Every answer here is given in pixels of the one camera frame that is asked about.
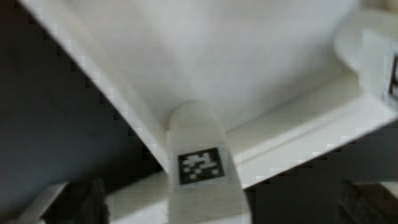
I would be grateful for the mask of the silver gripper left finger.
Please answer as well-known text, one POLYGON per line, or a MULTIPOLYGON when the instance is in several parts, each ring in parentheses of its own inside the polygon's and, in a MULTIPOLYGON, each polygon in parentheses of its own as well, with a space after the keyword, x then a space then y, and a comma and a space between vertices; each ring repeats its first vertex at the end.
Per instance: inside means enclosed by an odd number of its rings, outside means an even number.
POLYGON ((100 179, 54 184, 36 197, 14 224, 110 224, 100 179))

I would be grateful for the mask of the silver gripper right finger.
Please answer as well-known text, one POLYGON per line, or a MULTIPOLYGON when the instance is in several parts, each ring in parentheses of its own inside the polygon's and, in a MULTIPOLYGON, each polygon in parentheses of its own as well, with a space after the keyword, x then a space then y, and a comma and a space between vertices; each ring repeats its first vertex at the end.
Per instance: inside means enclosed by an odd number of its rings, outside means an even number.
POLYGON ((336 224, 398 224, 398 182, 341 182, 336 224))

